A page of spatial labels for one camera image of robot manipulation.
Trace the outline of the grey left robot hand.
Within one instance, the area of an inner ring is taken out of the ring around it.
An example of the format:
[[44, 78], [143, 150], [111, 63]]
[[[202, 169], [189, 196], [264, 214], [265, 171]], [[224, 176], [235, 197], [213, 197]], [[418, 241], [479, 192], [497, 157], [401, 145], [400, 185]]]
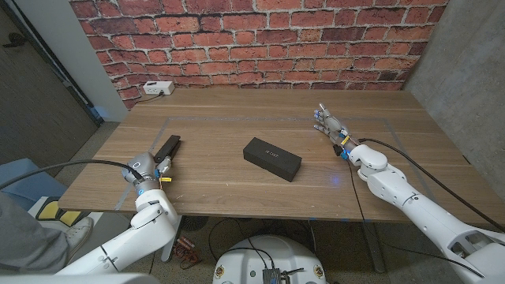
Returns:
[[139, 181], [127, 169], [122, 169], [122, 175], [128, 183], [132, 184], [138, 196], [143, 193], [161, 189], [160, 178], [171, 167], [172, 158], [168, 155], [160, 163], [155, 161], [155, 157], [150, 152], [145, 152], [135, 156], [127, 165], [132, 167], [142, 177], [143, 181]]

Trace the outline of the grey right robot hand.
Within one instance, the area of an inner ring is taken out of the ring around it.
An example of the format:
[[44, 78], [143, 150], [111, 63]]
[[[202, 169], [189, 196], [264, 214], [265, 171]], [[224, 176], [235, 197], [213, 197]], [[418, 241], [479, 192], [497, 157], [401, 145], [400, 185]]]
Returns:
[[314, 128], [329, 137], [337, 155], [351, 153], [359, 143], [351, 137], [348, 128], [333, 116], [325, 105], [320, 103], [319, 106], [319, 109], [314, 110], [314, 117], [317, 120]]

